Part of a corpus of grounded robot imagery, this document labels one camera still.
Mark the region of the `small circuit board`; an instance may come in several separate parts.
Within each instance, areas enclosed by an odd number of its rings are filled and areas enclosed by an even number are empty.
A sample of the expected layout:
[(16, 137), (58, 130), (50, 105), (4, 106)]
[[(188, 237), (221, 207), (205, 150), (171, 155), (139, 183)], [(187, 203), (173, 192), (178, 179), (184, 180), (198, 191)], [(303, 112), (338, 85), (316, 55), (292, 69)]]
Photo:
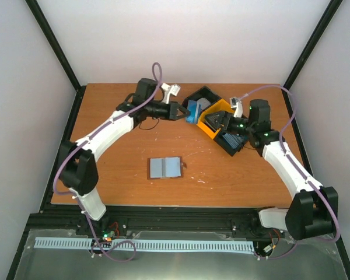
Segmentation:
[(104, 242), (111, 242), (114, 239), (119, 238), (120, 232), (117, 222), (113, 222), (108, 228), (102, 233), (102, 240)]

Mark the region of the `left black frame post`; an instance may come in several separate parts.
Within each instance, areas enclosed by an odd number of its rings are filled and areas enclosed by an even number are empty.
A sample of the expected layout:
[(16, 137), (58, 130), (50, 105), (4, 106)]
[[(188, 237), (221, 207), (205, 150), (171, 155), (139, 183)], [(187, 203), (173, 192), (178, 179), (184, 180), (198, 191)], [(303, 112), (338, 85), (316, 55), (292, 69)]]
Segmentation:
[(75, 91), (78, 91), (82, 86), (79, 83), (61, 45), (59, 44), (44, 12), (42, 11), (38, 1), (36, 0), (25, 0), (28, 8), (30, 9), (32, 15), (34, 16), (39, 28), (43, 32), (46, 40), (48, 41), (50, 47), (52, 48), (56, 58), (58, 59), (60, 65), (62, 66), (67, 78), (69, 79), (72, 87)]

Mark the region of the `black bin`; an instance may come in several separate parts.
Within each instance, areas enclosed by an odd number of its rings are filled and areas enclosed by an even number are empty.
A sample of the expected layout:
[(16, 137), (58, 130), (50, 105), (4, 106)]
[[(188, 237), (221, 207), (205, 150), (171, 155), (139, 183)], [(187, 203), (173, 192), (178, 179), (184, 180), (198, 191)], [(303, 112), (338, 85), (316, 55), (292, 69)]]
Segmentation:
[(249, 141), (247, 136), (233, 135), (223, 131), (219, 132), (213, 140), (230, 156), (240, 152)]
[(211, 102), (211, 104), (208, 107), (210, 107), (211, 105), (213, 105), (214, 103), (218, 102), (221, 99), (221, 97), (218, 94), (216, 94), (214, 91), (212, 91), (209, 87), (203, 86), (197, 91), (195, 91), (194, 93), (187, 96), (183, 100), (182, 106), (187, 108), (187, 104), (189, 100), (199, 100), (200, 98), (203, 98), (203, 97), (208, 99)]

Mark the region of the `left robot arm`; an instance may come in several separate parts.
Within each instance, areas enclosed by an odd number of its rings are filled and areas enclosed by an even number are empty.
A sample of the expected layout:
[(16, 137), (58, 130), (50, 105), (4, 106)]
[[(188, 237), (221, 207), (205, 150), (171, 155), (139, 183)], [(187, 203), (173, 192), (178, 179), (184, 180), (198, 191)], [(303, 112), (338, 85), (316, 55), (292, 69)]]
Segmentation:
[(176, 101), (180, 85), (142, 78), (134, 93), (116, 107), (109, 118), (92, 132), (75, 142), (64, 141), (58, 152), (58, 170), (54, 181), (61, 181), (72, 198), (90, 218), (89, 227), (97, 235), (105, 234), (110, 221), (103, 216), (106, 206), (97, 191), (97, 161), (123, 135), (131, 132), (147, 117), (176, 121), (190, 112)]

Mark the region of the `black bin left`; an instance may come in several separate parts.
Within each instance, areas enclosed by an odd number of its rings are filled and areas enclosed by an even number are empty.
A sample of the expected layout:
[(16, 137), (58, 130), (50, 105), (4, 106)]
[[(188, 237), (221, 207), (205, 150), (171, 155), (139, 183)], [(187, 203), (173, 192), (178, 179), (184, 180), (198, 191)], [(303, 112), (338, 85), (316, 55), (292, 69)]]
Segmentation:
[(194, 93), (187, 96), (183, 100), (182, 106), (187, 108), (187, 104), (189, 100), (199, 100), (200, 98), (203, 98), (203, 97), (208, 99), (211, 102), (211, 104), (208, 107), (210, 107), (211, 105), (213, 105), (214, 103), (218, 102), (221, 99), (221, 97), (218, 94), (216, 94), (214, 91), (212, 91), (209, 87), (203, 86), (197, 91), (195, 91)]

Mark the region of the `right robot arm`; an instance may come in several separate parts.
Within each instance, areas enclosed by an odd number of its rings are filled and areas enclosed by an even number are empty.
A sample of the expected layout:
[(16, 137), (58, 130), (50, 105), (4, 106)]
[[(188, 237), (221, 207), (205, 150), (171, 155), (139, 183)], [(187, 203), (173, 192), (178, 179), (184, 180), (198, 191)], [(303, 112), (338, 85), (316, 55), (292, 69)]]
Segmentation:
[(317, 181), (291, 152), (282, 133), (271, 128), (271, 108), (266, 100), (252, 100), (248, 117), (243, 117), (241, 109), (242, 103), (237, 101), (234, 113), (218, 110), (207, 114), (205, 121), (220, 132), (247, 136), (250, 145), (287, 187), (292, 197), (289, 208), (260, 210), (261, 226), (287, 231), (295, 240), (333, 235), (336, 242), (340, 238), (340, 224), (334, 187), (324, 187)]

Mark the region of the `right black frame post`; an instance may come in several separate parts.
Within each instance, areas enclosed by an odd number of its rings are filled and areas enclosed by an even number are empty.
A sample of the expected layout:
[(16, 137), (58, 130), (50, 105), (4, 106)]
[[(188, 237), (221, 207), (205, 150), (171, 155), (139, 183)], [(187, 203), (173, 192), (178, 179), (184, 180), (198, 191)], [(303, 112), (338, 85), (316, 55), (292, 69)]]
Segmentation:
[(334, 15), (336, 14), (338, 8), (341, 6), (343, 0), (330, 0), (327, 7), (325, 8), (322, 16), (317, 22), (312, 34), (310, 35), (306, 45), (304, 46), (302, 52), (300, 53), (297, 61), (295, 62), (289, 76), (287, 77), (283, 87), (287, 90), (291, 88), (295, 80), (299, 76), (301, 70), (304, 68), (307, 60), (311, 56), (313, 50), (315, 49), (317, 43), (320, 41), (322, 35), (326, 31), (328, 25), (332, 21)]

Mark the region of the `blue card stack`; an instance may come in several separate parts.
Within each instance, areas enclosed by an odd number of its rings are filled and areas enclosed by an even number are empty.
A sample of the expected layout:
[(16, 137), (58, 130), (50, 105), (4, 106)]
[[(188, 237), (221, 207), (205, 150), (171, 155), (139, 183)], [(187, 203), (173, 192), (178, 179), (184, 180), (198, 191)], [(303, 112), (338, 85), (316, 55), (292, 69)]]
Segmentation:
[(232, 149), (239, 149), (246, 143), (246, 138), (240, 135), (233, 135), (225, 133), (222, 138)]

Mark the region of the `white card stack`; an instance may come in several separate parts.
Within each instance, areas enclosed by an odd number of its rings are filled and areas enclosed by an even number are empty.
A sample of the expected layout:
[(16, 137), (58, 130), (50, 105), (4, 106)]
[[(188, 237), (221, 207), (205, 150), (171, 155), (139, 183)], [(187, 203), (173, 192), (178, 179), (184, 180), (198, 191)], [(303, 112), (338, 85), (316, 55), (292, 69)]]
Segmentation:
[(204, 98), (204, 97), (200, 98), (197, 101), (197, 103), (198, 103), (198, 105), (199, 105), (201, 110), (205, 110), (211, 104), (211, 102), (208, 99)]

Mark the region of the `black frame post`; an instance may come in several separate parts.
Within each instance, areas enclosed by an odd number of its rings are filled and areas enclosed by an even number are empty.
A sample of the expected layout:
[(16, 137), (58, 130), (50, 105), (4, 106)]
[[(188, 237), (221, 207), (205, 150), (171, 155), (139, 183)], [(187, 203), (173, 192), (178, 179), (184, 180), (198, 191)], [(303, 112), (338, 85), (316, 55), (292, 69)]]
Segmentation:
[(336, 14), (338, 8), (341, 6), (343, 0), (330, 0), (327, 7), (325, 8), (322, 16), (317, 22), (312, 34), (310, 35), (306, 45), (304, 46), (302, 52), (300, 53), (297, 61), (295, 62), (289, 76), (287, 77), (283, 87), (287, 90), (291, 88), (295, 80), (299, 76), (301, 70), (304, 68), (307, 60), (311, 56), (313, 50), (315, 49), (317, 43), (320, 41), (322, 35), (326, 31), (328, 25), (332, 21), (334, 15)]
[(82, 86), (79, 83), (61, 45), (59, 44), (44, 12), (42, 11), (38, 1), (36, 0), (25, 0), (28, 8), (30, 9), (32, 15), (34, 16), (39, 28), (43, 32), (46, 40), (48, 41), (50, 47), (52, 48), (56, 58), (58, 59), (60, 65), (62, 66), (67, 78), (69, 79), (72, 87), (75, 91), (78, 91)]

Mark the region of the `right base connector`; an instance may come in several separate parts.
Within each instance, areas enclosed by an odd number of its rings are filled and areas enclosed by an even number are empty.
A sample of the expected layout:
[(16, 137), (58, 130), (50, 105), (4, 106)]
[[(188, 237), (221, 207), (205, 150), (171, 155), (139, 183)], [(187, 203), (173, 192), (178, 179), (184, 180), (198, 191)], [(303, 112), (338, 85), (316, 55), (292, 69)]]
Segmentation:
[(274, 244), (269, 244), (263, 248), (263, 253), (265, 255), (271, 255), (273, 250), (276, 248), (276, 245)]

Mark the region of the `yellow bin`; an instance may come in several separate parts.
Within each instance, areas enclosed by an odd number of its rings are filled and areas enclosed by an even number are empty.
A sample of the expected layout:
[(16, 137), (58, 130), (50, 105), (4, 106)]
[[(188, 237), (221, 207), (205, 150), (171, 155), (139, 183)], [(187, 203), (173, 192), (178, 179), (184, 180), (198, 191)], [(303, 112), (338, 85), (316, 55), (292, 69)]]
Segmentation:
[(207, 122), (206, 116), (208, 114), (217, 113), (221, 110), (227, 111), (228, 113), (234, 113), (234, 110), (230, 107), (230, 103), (224, 99), (220, 99), (219, 101), (210, 104), (199, 116), (197, 126), (211, 139), (214, 139), (217, 136), (220, 129), (214, 129), (212, 125)]

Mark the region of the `black bin right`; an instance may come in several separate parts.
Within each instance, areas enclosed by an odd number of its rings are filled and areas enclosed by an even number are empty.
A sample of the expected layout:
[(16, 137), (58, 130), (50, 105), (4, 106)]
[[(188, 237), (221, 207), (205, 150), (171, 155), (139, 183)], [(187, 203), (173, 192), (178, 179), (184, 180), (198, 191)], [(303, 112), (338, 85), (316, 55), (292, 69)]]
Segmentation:
[(219, 132), (213, 140), (230, 156), (240, 152), (249, 141), (247, 136), (233, 135), (223, 131)]

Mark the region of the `brown leather card holder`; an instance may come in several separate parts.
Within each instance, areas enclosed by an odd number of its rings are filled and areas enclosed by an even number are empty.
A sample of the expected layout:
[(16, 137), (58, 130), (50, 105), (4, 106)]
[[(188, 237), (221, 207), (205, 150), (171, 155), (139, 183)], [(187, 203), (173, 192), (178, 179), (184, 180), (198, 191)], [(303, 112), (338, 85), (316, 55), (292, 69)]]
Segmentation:
[(175, 179), (184, 176), (186, 163), (180, 156), (177, 157), (154, 157), (147, 160), (148, 180)]

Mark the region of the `blue credit card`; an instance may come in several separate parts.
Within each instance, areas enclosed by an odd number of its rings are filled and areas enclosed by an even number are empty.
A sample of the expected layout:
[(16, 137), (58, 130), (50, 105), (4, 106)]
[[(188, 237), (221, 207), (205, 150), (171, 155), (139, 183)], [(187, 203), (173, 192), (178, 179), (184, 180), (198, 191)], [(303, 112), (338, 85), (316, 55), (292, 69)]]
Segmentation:
[(187, 110), (190, 112), (185, 121), (190, 124), (197, 124), (201, 114), (201, 102), (199, 100), (189, 100)]

